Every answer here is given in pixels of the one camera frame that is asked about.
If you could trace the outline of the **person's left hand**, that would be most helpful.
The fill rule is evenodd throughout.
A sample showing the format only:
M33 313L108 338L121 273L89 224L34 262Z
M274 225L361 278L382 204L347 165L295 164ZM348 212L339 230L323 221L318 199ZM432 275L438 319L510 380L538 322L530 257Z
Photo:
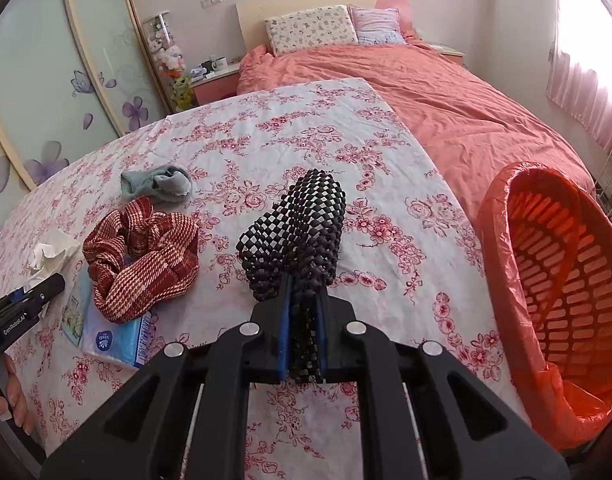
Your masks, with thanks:
M26 397L16 375L15 363L7 354L3 354L3 358L8 381L5 396L0 396L0 416L10 413L14 418L15 425L24 430L25 434L31 436L34 429L34 419L29 412Z

